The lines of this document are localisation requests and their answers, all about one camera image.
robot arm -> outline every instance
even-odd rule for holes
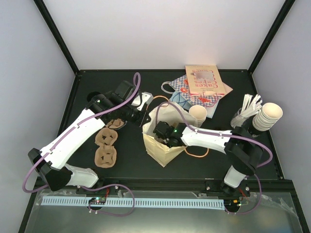
[[[169,147],[200,146],[226,154],[232,164],[224,178],[223,185],[223,191],[228,195],[230,195],[230,191],[233,192],[232,188],[237,188],[246,176],[255,174],[262,155],[262,149],[259,146],[243,140],[203,133],[234,134],[252,139],[245,129],[236,127],[233,131],[214,131],[194,126],[192,128],[196,131],[191,130],[184,123],[173,127],[160,121],[154,129],[154,134],[163,139]]]
[[[147,104],[152,101],[153,96],[150,93],[143,92],[131,104],[79,124],[87,117],[124,102],[134,89],[135,87],[129,82],[122,82],[115,92],[109,92],[105,95],[93,93],[86,109],[62,134],[41,150],[32,149],[28,153],[33,164],[44,154],[49,153],[36,170],[52,191],[59,190],[66,185],[92,187],[97,182],[98,176],[92,169],[71,166],[66,162],[90,136],[104,127],[106,123],[120,118],[142,125],[150,120],[145,109]]]

blue cloth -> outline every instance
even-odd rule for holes
[[[175,91],[170,98],[170,101],[178,103],[183,109],[189,110],[192,105],[186,101],[179,91]]]

black frame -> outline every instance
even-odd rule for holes
[[[67,124],[67,120],[68,120],[68,116],[69,116],[69,112],[71,110],[72,107],[72,102],[74,100],[75,94],[76,94],[76,90],[77,90],[77,86],[79,85],[79,81],[81,78],[81,74],[82,70],[79,70],[79,68],[77,67],[67,45],[65,44],[65,41],[63,40],[59,30],[57,29],[57,26],[55,25],[52,16],[50,15],[46,5],[44,4],[43,0],[34,0],[35,4],[37,5],[40,13],[42,14],[44,20],[46,21],[50,31],[52,32],[56,42],[58,43],[60,49],[62,50],[65,58],[67,59],[72,71],[75,74],[75,79],[72,85],[72,89],[70,92],[70,96],[69,96],[69,100],[68,103],[66,105],[66,109],[65,109],[65,113],[58,131],[58,135],[65,129],[65,126]],[[253,77],[252,74],[254,73],[256,67],[258,66],[258,64],[260,63],[262,57],[264,56],[266,50],[268,49],[271,41],[273,40],[274,36],[276,35],[278,29],[280,28],[282,22],[284,21],[286,15],[288,14],[289,10],[291,9],[292,5],[294,4],[295,0],[285,0],[282,8],[280,9],[276,19],[274,20],[267,36],[265,37],[260,49],[258,50],[251,66],[249,67],[248,70],[245,70],[245,72],[248,73],[249,78],[252,80],[253,82]],[[292,181],[290,180],[284,180],[283,179],[283,172],[280,166],[279,161],[277,160],[277,163],[275,164],[275,166],[277,167],[278,171],[279,171],[279,180],[264,180],[261,181],[261,186],[262,186],[262,190],[263,192],[289,192],[292,196],[293,202],[294,202],[294,206],[296,208],[298,217],[299,217],[299,222],[300,225],[302,227],[303,232],[305,233],[309,233],[309,228],[306,222],[306,219],[304,217],[297,193],[295,191],[294,188],[294,184]],[[196,182],[196,183],[189,183],[189,181],[183,182],[183,181],[171,181],[169,183],[164,183],[161,181],[155,182],[153,181],[153,184],[151,185],[150,182],[146,182],[143,180],[139,180],[139,181],[134,181],[134,180],[128,180],[128,179],[124,179],[124,180],[120,180],[120,181],[113,181],[113,182],[118,182],[118,183],[122,183],[124,185],[127,185],[129,188],[134,189],[134,190],[154,190],[154,189],[165,189],[165,190],[174,190],[174,191],[198,191],[198,192],[202,192],[202,191],[206,191],[206,186],[207,185],[212,185],[211,183],[213,182],[218,182],[218,181],[208,181],[209,184],[207,184],[206,182]],[[258,192],[259,188],[258,188],[258,184],[256,180],[248,180],[245,181],[247,182],[247,186],[249,186],[251,191],[255,191]],[[42,181],[41,178],[38,178],[36,183],[35,183],[35,187],[40,187],[44,185],[44,182]],[[27,226],[27,222],[35,201],[35,197],[36,197],[36,193],[31,194],[29,203],[27,205],[27,209],[25,211],[25,215],[24,218],[22,220],[19,232],[22,233],[25,231],[26,226]]]

white wall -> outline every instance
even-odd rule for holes
[[[293,180],[311,228],[310,12],[310,0],[296,1],[254,77],[264,100],[283,108],[283,118],[271,133],[285,177]]]
[[[13,233],[30,197],[27,153],[56,136],[74,75],[32,0],[2,0],[0,30],[0,226]]]
[[[249,68],[284,0],[45,0],[80,69]]]

black tabletop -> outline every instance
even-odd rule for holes
[[[65,113],[64,127],[69,126],[81,113],[87,104],[86,97],[90,92],[99,91],[105,93],[115,90],[123,80],[132,82],[135,70],[99,70],[83,71],[74,85],[74,94],[70,99],[69,108]],[[170,97],[161,90],[161,84],[174,80],[185,74],[184,70],[141,70],[141,91],[147,91],[156,95]],[[233,88],[233,91],[220,100],[213,119],[207,118],[202,128],[222,129],[230,128],[232,116],[241,107],[245,94],[256,93],[251,76],[244,70],[220,70],[224,83]],[[163,100],[156,99],[150,109],[158,106]],[[94,156],[98,146],[94,143],[95,135],[91,136],[68,160],[68,164],[83,168],[95,168],[101,175],[107,178],[135,178],[135,179],[223,179],[230,163],[225,154],[210,150],[204,158],[194,158],[185,154],[179,154],[165,167],[158,164],[146,152],[142,129],[128,123],[118,130],[118,139],[114,143],[117,150],[117,161],[112,168],[99,168],[95,166]],[[274,146],[268,132],[257,138],[273,151]],[[189,152],[204,154],[205,148],[192,147]],[[269,155],[264,152],[262,161]],[[278,179],[278,161],[273,161],[257,170],[260,179]]]

